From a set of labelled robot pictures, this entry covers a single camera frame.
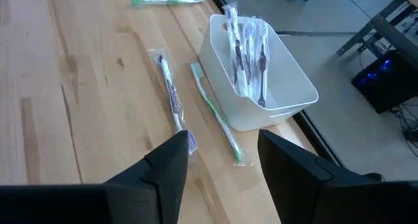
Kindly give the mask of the black computer tower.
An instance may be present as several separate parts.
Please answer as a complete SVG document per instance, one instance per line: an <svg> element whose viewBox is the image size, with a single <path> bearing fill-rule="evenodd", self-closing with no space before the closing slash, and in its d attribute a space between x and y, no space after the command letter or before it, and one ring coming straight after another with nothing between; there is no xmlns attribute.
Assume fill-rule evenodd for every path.
<svg viewBox="0 0 418 224"><path fill-rule="evenodd" d="M381 114L418 97L418 63L390 50L363 68L351 81L374 110Z"/></svg>

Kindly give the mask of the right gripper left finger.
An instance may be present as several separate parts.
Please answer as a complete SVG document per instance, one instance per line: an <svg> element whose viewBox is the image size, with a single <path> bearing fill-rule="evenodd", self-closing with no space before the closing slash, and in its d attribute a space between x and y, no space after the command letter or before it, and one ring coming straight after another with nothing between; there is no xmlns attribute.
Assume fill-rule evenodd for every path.
<svg viewBox="0 0 418 224"><path fill-rule="evenodd" d="M188 131L101 184L0 185L0 224L177 224Z"/></svg>

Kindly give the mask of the grey metal table frame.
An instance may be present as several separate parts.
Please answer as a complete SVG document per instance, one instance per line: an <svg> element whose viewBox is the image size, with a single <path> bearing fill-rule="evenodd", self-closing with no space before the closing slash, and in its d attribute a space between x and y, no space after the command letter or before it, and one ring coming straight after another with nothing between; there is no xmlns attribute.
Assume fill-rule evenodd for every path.
<svg viewBox="0 0 418 224"><path fill-rule="evenodd" d="M388 21L387 17L405 2L409 3L406 9L391 21ZM356 32L336 54L342 56L354 45L361 44L359 52L369 49L376 57L381 57L383 54L375 47L374 43L384 38L401 53L401 56L409 64L418 70L418 46L408 40L396 28L396 25L407 18L415 9L418 9L418 0L393 0L383 10L372 17L362 29Z"/></svg>

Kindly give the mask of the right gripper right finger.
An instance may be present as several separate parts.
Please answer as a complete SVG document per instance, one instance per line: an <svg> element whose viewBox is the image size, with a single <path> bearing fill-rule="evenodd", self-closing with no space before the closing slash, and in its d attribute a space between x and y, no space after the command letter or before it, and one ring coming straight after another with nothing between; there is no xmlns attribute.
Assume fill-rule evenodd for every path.
<svg viewBox="0 0 418 224"><path fill-rule="evenodd" d="M418 180L357 174L265 129L257 149L281 224L418 224Z"/></svg>

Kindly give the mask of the white plastic bin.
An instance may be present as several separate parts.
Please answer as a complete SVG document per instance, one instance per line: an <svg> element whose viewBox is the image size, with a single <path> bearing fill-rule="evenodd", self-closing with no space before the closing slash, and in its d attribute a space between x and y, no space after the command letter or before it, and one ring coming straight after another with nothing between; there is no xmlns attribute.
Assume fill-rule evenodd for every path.
<svg viewBox="0 0 418 224"><path fill-rule="evenodd" d="M230 45L228 33L223 28L226 21L224 15L210 17L199 59L230 127L243 132L276 125L317 102L316 88L270 24L266 25L270 51L266 106L261 107L252 99L239 96L229 78Z"/></svg>

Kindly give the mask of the green toothbrush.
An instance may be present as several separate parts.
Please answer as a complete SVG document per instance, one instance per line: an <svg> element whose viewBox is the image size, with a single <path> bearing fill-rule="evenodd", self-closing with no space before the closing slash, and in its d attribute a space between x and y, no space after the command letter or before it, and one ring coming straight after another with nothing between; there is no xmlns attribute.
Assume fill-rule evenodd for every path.
<svg viewBox="0 0 418 224"><path fill-rule="evenodd" d="M219 123L219 126L223 130L223 133L226 137L226 139L229 142L229 145L231 147L231 151L235 158L235 165L236 166L246 166L248 165L248 158L246 157L246 154L244 152L244 149L239 145L238 141L235 139L233 133L231 132L229 126L227 125L226 121L223 119L223 116L219 113L219 110L215 106L214 102L211 100L209 95L205 92L203 86L202 86L202 78L204 77L202 67L200 63L192 63L190 64L191 71L193 73L193 77L195 79L197 88L204 99L205 103L207 104L210 111L213 113L215 119Z"/></svg>
<svg viewBox="0 0 418 224"><path fill-rule="evenodd" d="M130 0L131 6L141 5L183 5L201 3L204 0Z"/></svg>

